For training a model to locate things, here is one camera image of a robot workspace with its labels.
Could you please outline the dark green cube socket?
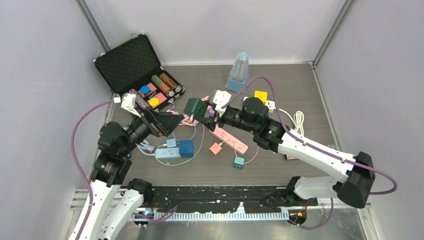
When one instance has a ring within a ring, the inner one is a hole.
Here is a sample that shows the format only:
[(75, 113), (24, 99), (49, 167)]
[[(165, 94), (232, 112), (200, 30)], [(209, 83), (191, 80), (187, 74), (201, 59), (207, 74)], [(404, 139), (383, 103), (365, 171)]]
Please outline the dark green cube socket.
[(201, 98), (189, 98), (184, 107), (183, 113), (192, 120), (202, 118), (205, 116), (208, 107), (208, 103), (203, 101)]

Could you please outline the dark blue cube socket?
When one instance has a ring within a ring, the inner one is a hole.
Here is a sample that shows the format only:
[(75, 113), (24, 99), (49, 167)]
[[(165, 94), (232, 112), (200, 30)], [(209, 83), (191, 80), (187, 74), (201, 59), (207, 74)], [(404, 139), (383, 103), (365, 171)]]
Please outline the dark blue cube socket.
[(192, 158), (194, 154), (194, 142), (191, 139), (179, 141), (179, 155), (181, 158)]

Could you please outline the yellow cube socket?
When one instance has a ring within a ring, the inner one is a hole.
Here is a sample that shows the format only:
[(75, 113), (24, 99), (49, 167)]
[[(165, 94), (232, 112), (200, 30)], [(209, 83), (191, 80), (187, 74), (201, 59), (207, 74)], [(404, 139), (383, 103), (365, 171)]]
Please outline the yellow cube socket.
[(254, 97), (261, 100), (261, 102), (265, 105), (268, 100), (268, 93), (266, 91), (256, 90), (254, 92)]

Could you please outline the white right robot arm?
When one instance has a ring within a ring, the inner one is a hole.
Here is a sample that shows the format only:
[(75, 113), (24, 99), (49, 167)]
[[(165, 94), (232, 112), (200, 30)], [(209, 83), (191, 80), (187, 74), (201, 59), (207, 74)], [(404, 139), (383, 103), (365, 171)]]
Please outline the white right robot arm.
[(270, 118), (268, 107), (256, 97), (244, 100), (241, 109), (228, 106), (224, 111), (218, 103), (190, 98), (183, 112), (211, 131), (228, 125), (250, 132), (260, 148), (295, 156), (328, 174), (313, 178), (292, 177), (285, 192), (291, 205), (299, 205), (310, 198), (338, 198), (354, 208), (366, 206), (376, 179), (369, 154), (341, 152), (298, 134)]

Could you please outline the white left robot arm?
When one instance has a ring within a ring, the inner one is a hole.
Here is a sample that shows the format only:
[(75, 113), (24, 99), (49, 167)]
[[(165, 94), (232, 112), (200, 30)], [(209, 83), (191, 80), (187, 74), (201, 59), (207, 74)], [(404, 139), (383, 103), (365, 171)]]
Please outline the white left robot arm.
[(169, 136), (183, 115), (143, 109), (124, 128), (111, 121), (100, 129), (100, 154), (94, 161), (88, 184), (88, 197), (71, 232), (71, 240), (114, 240), (138, 207), (153, 202), (152, 184), (140, 178), (131, 180), (117, 206), (111, 203), (132, 165), (130, 153), (149, 136)]

